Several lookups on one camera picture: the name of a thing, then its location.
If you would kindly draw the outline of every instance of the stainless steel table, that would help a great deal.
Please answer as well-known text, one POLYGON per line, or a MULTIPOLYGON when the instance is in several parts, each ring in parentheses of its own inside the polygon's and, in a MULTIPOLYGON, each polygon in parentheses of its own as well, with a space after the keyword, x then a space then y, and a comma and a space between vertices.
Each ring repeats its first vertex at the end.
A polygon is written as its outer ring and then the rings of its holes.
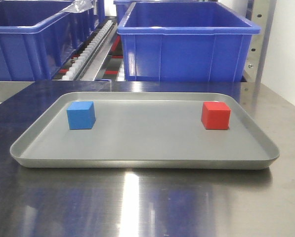
POLYGON ((0 105, 0 237, 90 236, 295 237, 295 107, 254 83, 44 81, 20 91, 0 105), (21 167, 10 145, 71 91, 226 93, 281 155, 260 171, 21 167))

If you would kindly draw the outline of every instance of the block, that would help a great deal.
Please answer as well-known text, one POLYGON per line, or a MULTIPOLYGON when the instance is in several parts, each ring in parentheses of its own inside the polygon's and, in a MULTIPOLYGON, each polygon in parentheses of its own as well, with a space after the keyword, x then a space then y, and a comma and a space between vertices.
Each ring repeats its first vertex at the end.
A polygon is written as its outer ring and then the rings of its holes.
POLYGON ((92 129, 96 121, 92 101, 74 101, 66 112, 70 130, 92 129))
POLYGON ((206 129, 228 130, 231 109, 224 102, 203 103, 201 121, 206 129))

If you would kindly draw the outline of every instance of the tray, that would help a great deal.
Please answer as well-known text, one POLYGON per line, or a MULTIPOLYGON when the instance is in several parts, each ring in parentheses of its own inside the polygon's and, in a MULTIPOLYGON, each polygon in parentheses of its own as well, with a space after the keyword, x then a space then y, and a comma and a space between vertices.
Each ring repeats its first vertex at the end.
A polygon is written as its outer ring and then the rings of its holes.
POLYGON ((231 97, 216 93, 73 92, 61 96, 11 146, 26 167, 264 169, 277 146, 231 97), (90 130, 69 130, 72 101, 94 101, 90 130), (203 101, 223 101, 229 130, 205 130, 203 101))

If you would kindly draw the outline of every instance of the plastic bin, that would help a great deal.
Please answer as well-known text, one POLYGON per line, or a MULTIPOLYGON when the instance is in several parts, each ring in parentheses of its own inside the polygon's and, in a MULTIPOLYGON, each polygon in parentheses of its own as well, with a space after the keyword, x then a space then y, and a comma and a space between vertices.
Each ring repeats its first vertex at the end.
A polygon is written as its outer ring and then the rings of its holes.
POLYGON ((134 2, 118 27, 125 77, 239 82, 260 27, 217 2, 134 2))
POLYGON ((117 20, 118 24, 121 22, 123 16, 125 15, 127 9, 132 2, 172 2, 172 1, 203 1, 203 0, 114 0, 114 4, 117 8, 117 20))
POLYGON ((72 1, 0 1, 0 80, 51 79, 94 30, 93 9, 72 1))

